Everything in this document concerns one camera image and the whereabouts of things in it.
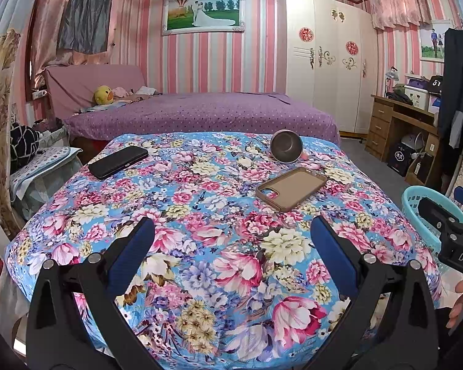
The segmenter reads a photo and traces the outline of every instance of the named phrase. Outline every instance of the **human hand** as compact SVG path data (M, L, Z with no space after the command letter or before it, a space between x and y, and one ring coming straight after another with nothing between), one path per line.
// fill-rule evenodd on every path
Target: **human hand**
M463 310L463 279L456 284L455 292L462 294L455 302L453 308L449 312L449 321L446 324L446 328L453 328L458 321L458 316Z

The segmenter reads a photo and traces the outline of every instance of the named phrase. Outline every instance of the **purple bed sheet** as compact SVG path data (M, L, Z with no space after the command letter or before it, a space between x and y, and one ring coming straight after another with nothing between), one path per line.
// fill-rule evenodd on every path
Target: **purple bed sheet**
M331 115L275 93L160 95L120 108L64 119L71 138L111 141L123 134L230 131L273 134L290 129L339 145Z

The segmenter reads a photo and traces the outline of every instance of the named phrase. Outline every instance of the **headboard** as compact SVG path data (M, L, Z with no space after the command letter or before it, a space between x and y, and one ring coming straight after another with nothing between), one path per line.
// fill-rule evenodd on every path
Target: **headboard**
M93 93L98 86L123 87L136 92L146 82L135 65L87 64L49 66L45 69L46 86L55 117L68 118L81 108L94 104Z

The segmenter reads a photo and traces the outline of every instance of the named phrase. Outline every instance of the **wedding dress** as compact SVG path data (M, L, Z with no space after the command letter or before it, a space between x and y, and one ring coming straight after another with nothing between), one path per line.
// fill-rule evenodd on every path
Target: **wedding dress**
M233 19L211 18L203 10L198 10L193 25L195 27L229 27L235 25L235 21Z

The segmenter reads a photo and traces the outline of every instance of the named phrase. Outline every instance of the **electrical socket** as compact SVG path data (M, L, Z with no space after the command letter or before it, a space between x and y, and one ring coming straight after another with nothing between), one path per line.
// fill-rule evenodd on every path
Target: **electrical socket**
M36 100L37 98L41 98L43 96L46 96L48 94L48 91L47 90L37 90L35 92L32 93L32 99L33 100Z

